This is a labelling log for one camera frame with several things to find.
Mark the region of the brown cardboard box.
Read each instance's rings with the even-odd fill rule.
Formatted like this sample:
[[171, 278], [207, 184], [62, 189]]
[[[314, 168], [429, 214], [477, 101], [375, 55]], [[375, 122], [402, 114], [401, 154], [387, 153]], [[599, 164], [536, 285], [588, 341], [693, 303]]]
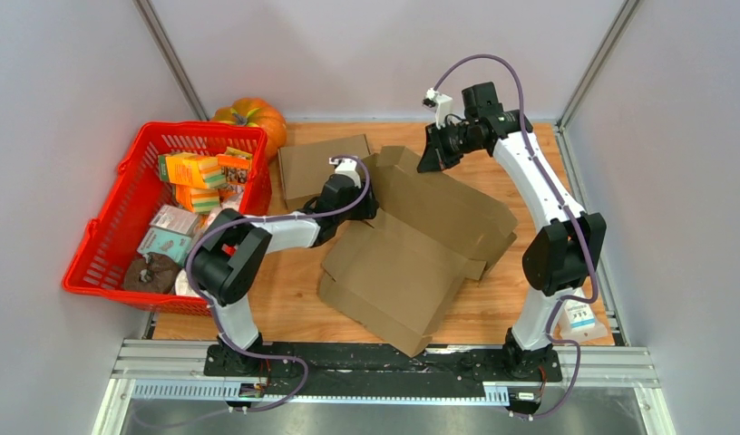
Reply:
[[337, 155], [369, 156], [366, 136], [359, 134], [286, 146], [278, 151], [283, 199], [288, 211], [301, 208], [321, 192], [324, 183], [334, 173], [329, 160]]

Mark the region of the brown cardboard sheet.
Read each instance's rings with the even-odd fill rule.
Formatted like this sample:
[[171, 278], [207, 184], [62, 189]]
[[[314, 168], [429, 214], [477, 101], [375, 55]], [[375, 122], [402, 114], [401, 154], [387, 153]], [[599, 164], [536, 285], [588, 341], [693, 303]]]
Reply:
[[419, 160], [403, 146], [366, 158], [379, 210], [349, 222], [318, 289], [323, 303], [410, 357], [431, 342], [463, 282], [491, 272], [518, 225], [503, 202], [444, 172], [417, 172]]

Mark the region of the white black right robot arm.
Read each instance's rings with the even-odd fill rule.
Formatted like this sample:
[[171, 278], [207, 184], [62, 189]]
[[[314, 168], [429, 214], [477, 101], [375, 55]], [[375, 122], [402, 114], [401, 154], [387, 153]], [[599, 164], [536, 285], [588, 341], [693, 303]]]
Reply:
[[424, 154], [417, 170], [440, 172], [463, 156], [486, 151], [519, 191], [537, 234], [521, 263], [530, 290], [519, 319], [506, 334], [502, 366], [523, 380], [550, 360], [553, 332], [564, 303], [594, 277], [607, 224], [566, 190], [540, 149], [521, 110], [506, 111], [491, 82], [462, 91], [464, 114], [453, 114], [451, 97], [429, 89], [423, 105], [434, 113], [425, 128]]

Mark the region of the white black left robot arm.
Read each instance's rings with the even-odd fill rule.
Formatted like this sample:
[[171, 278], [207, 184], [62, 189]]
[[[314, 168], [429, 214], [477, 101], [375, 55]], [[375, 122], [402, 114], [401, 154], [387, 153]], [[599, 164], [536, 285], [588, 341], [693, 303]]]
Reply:
[[194, 291], [205, 300], [229, 349], [228, 364], [250, 376], [267, 356], [256, 346], [261, 334], [252, 319], [248, 292], [266, 255], [295, 248], [315, 248], [332, 239], [346, 221], [376, 216], [378, 203], [370, 178], [356, 181], [334, 174], [322, 192], [286, 215], [253, 217], [222, 212], [187, 257], [184, 270]]

